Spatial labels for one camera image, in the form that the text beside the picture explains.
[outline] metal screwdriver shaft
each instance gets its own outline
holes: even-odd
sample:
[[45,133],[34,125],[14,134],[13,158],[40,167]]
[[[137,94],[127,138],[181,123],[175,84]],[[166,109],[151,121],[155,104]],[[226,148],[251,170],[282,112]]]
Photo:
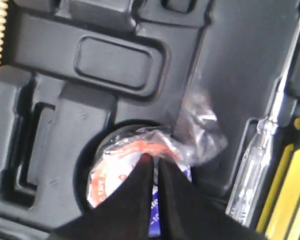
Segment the metal screwdriver shaft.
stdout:
[[278,117],[283,105],[285,88],[299,36],[300,15],[282,71],[278,78],[278,85],[270,114],[257,124],[256,134],[243,155],[226,208],[227,215],[247,227],[251,223],[272,159],[274,135],[278,129]]

